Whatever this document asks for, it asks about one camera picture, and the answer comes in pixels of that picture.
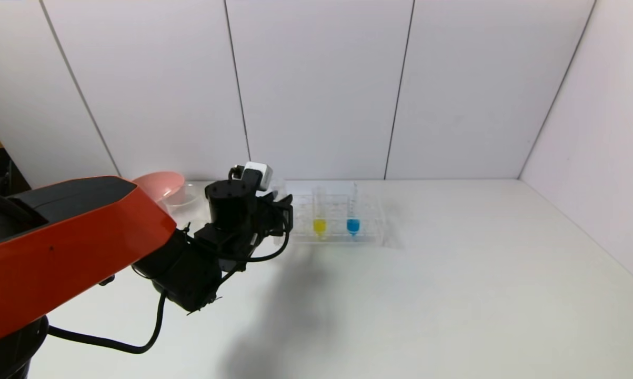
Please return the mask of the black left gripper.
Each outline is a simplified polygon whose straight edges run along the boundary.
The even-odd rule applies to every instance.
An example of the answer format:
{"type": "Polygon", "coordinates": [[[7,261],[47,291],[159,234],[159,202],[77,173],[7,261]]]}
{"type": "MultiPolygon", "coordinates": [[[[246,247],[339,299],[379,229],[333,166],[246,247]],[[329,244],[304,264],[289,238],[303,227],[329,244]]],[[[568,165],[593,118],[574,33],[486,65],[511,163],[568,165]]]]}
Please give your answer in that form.
{"type": "Polygon", "coordinates": [[[258,225],[264,237],[281,237],[293,229],[293,195],[287,194],[275,201],[278,190],[268,193],[268,199],[258,201],[258,225]]]}

